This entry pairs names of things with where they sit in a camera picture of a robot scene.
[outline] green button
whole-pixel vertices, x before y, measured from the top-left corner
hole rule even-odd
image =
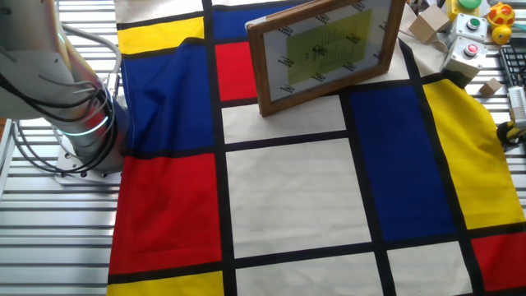
[[[477,19],[471,19],[469,20],[469,23],[473,26],[480,26],[480,21],[478,21]]]
[[[459,4],[469,10],[474,10],[480,6],[482,0],[459,0]]]

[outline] wooden cube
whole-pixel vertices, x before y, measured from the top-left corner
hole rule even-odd
[[[6,119],[0,118],[0,139],[2,139],[3,128],[6,126]]]
[[[491,97],[494,95],[500,88],[502,87],[502,84],[497,81],[495,78],[492,78],[490,81],[486,82],[485,85],[483,85],[480,88],[480,93],[485,97]]]
[[[409,27],[411,32],[422,43],[436,35],[436,32],[444,29],[450,23],[449,17],[435,4],[420,14]]]

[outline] red button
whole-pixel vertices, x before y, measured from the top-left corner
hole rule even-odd
[[[478,47],[475,44],[468,45],[468,50],[470,53],[478,53]]]

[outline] picture frame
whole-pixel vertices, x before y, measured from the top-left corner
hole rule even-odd
[[[248,22],[247,35],[261,116],[269,116],[386,73],[395,50],[404,5],[404,0],[314,0]],[[349,31],[349,35],[342,36],[338,26],[349,28],[349,24],[367,29],[367,39],[363,38],[365,29]],[[342,46],[343,37],[354,42],[348,43],[349,50]],[[329,44],[323,46],[333,48],[312,47],[312,42],[318,42],[316,38],[324,40],[320,44]],[[310,48],[312,53],[304,54],[305,62],[302,52]],[[294,56],[296,62],[288,56]],[[344,73],[339,63],[346,58],[363,59],[354,64],[344,62],[341,68],[349,70]],[[328,72],[318,74],[320,69]],[[299,87],[290,83],[280,85],[282,81],[294,81]]]

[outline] green paper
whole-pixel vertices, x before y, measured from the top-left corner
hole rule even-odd
[[[347,16],[287,38],[288,84],[319,77],[363,60],[367,48],[371,10]]]

